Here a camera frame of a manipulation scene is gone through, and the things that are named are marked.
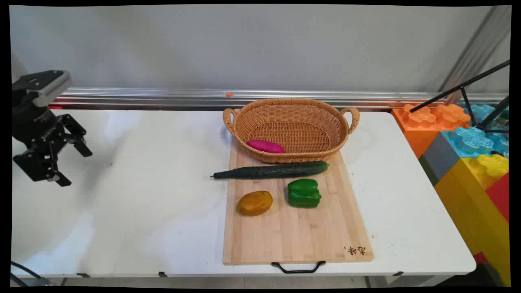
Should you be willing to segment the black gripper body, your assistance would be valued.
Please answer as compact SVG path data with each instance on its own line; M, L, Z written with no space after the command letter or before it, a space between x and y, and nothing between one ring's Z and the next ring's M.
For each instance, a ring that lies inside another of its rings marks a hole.
M25 152L60 152L66 145L63 115L56 116L47 106L36 106L36 92L12 91L12 136Z

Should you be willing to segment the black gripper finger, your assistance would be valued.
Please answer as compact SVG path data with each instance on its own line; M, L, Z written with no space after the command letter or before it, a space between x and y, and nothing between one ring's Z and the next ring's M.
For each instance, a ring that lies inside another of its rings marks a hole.
M34 182L53 181L61 187L70 186L71 181L58 168L58 154L67 144L63 140L34 141L22 154L15 155L13 161Z
M70 114L57 117L58 136L65 143L72 144L83 157L93 156L93 152L87 147L84 136L86 130Z

